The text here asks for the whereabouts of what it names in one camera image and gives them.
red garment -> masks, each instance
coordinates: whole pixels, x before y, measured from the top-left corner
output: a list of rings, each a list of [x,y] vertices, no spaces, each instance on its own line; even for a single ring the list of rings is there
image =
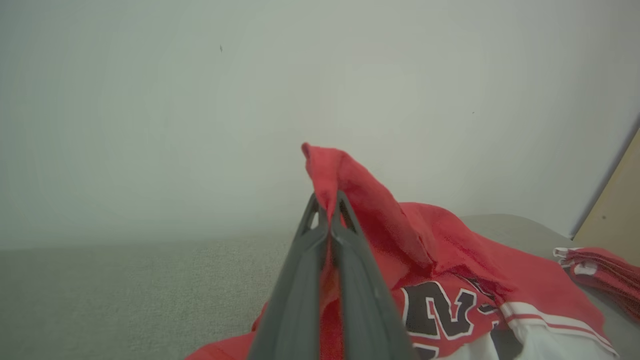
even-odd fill
[[[518,329],[525,350],[543,329],[577,335],[615,354],[602,330],[602,314],[558,264],[484,238],[445,209],[399,204],[345,152],[309,144],[302,151],[329,219],[337,190],[347,195],[422,359],[452,354],[501,319]],[[321,289],[321,359],[342,359],[336,269],[324,268]],[[206,345],[188,359],[244,359],[259,322],[260,317],[251,333]]]
[[[561,248],[554,255],[575,281],[604,291],[640,322],[640,267],[598,247]]]

jersey lettering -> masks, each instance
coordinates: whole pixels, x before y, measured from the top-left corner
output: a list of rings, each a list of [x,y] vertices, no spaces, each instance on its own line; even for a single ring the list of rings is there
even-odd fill
[[[413,348],[418,353],[420,360],[430,360],[438,357],[439,348],[430,347],[429,345],[413,344]]]
[[[476,279],[469,279],[466,277],[460,277],[461,279],[466,280],[469,284],[471,284],[471,286],[473,286],[477,291],[480,291],[480,293],[486,295],[489,299],[491,299],[493,302],[495,302],[495,297],[485,291],[484,289],[482,289],[482,286],[480,286],[480,282]],[[498,308],[491,305],[491,304],[482,304],[478,307],[478,311],[480,311],[480,313],[488,315],[488,314],[492,314],[498,311]]]
[[[473,331],[474,325],[467,313],[476,305],[475,293],[460,289],[455,301],[456,311],[452,313],[451,301],[437,281],[409,286],[403,291],[404,324],[411,335],[440,339],[439,328],[442,328],[444,336],[453,340]]]

gray fabric surface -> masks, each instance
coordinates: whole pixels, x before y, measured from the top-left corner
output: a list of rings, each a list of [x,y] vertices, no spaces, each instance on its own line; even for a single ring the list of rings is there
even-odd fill
[[[551,258],[572,243],[525,218],[463,218],[474,231]],[[0,359],[181,359],[242,334],[259,313],[291,236],[0,252]],[[640,327],[597,294],[624,359]]]

white trim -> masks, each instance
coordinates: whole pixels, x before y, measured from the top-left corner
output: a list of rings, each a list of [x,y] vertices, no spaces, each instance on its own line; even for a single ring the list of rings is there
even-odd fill
[[[421,332],[411,332],[411,331],[407,331],[406,333],[409,334],[410,336],[417,336],[419,338],[425,338],[425,339],[431,339],[431,340],[440,340],[440,331],[439,330],[438,330],[438,334],[437,335],[429,335],[429,334],[423,334]]]
[[[566,269],[566,268],[570,268],[573,264],[575,264],[575,261],[574,261],[573,259],[571,259],[571,261],[567,263],[567,262],[566,262],[566,259],[565,259],[565,258],[562,258],[562,259],[559,259],[559,260],[558,260],[558,263],[560,264],[560,266],[561,266],[563,269]]]
[[[592,339],[592,340],[596,341],[598,344],[600,344],[600,346],[604,347],[604,349],[606,349],[607,351],[611,352],[616,357],[620,356],[611,347],[610,344],[604,343],[603,341],[600,340],[599,335],[598,335],[597,332],[594,332],[593,334],[591,334],[590,332],[584,332],[584,331],[580,331],[580,330],[564,329],[564,328],[560,328],[560,327],[549,327],[547,322],[545,322],[542,319],[538,319],[538,318],[535,318],[535,319],[532,319],[532,318],[528,318],[528,319],[514,318],[514,319],[510,320],[508,322],[508,324],[509,324],[510,327],[514,327],[514,326],[518,327],[519,325],[543,325],[549,331],[555,332],[555,333],[558,333],[558,334],[568,334],[568,335],[582,336],[582,337],[589,338],[589,339]]]
[[[469,319],[469,311],[471,311],[471,309],[473,309],[477,303],[478,303],[478,295],[476,293],[474,293],[473,291],[467,290],[467,289],[460,289],[460,291],[458,292],[458,296],[456,296],[456,300],[454,301],[454,304],[457,305],[456,307],[456,314],[455,316],[453,316],[453,312],[451,311],[451,304],[449,304],[449,314],[451,314],[451,320],[452,322],[459,322],[458,320],[458,313],[460,311],[460,306],[462,305],[462,303],[460,302],[460,297],[462,296],[463,293],[467,293],[471,296],[474,297],[474,302],[473,304],[471,304],[471,306],[469,306],[467,308],[467,310],[465,311],[465,321],[469,323],[469,330],[466,332],[461,332],[458,335],[454,335],[454,336],[449,336],[447,334],[447,329],[444,328],[444,326],[442,326],[442,321],[441,322],[441,326],[442,326],[442,330],[444,331],[445,335],[447,336],[447,339],[449,340],[453,340],[453,339],[457,339],[457,338],[461,338],[462,336],[469,336],[471,334],[473,334],[474,332],[474,323],[471,322],[471,320]]]
[[[469,285],[471,285],[471,287],[473,287],[473,289],[476,289],[479,293],[483,294],[484,296],[488,297],[490,300],[493,300],[494,296],[491,293],[486,292],[484,289],[482,289],[480,287],[480,282],[478,282],[476,279],[473,279],[474,281],[471,281],[470,279],[467,279],[466,277],[462,277],[459,276],[458,277],[460,279],[463,279],[464,281],[467,281],[469,283]]]
[[[436,359],[438,357],[438,355],[440,355],[440,348],[438,348],[438,347],[432,347],[430,345],[425,345],[425,344],[420,344],[420,343],[413,343],[412,345],[413,345],[413,347],[425,348],[427,350],[435,351],[436,355],[433,357],[433,359]]]
[[[445,299],[447,298],[447,294],[442,293],[442,295],[445,297]],[[442,326],[442,322],[440,321],[440,315],[438,314],[438,309],[436,308],[436,302],[435,300],[433,300],[433,297],[425,297],[424,301],[427,303],[427,319],[433,320],[433,323],[436,325],[436,334],[435,335],[420,334],[417,336],[422,336],[423,338],[428,338],[428,339],[439,340],[440,328],[442,328],[442,330],[444,331],[444,327]],[[451,312],[451,303],[449,303],[449,312]]]
[[[594,263],[593,261],[585,261],[583,263],[579,263],[578,265],[575,265],[575,268],[573,268],[573,273],[575,275],[594,276],[597,271],[598,264]]]
[[[482,315],[490,315],[490,314],[494,314],[494,313],[497,313],[498,311],[500,311],[500,309],[498,309],[497,307],[494,307],[492,310],[484,312],[480,308],[485,306],[485,305],[493,306],[493,305],[489,304],[488,302],[485,302],[484,304],[481,304],[480,306],[477,307],[478,313],[481,313]]]
[[[580,250],[580,249],[583,249],[583,248],[582,247],[570,247],[570,248],[556,247],[554,249],[554,256],[559,258],[566,258],[567,254],[569,253],[569,250]]]
[[[404,294],[404,309],[402,310],[402,323],[406,327],[406,315],[409,313],[409,294],[406,293],[404,288],[400,288]]]
[[[580,320],[568,318],[566,316],[545,314],[540,310],[538,310],[535,306],[531,304],[527,304],[526,302],[505,302],[503,305],[500,306],[500,310],[502,311],[504,318],[509,318],[510,316],[513,316],[513,315],[536,315],[541,317],[544,320],[544,322],[550,325],[564,325],[564,326],[578,327],[588,332],[592,332],[595,336],[597,336],[599,342],[602,342],[604,345],[607,345],[609,348],[611,347],[611,343],[609,343],[609,340],[605,339],[597,331],[593,330],[587,323],[582,322]]]

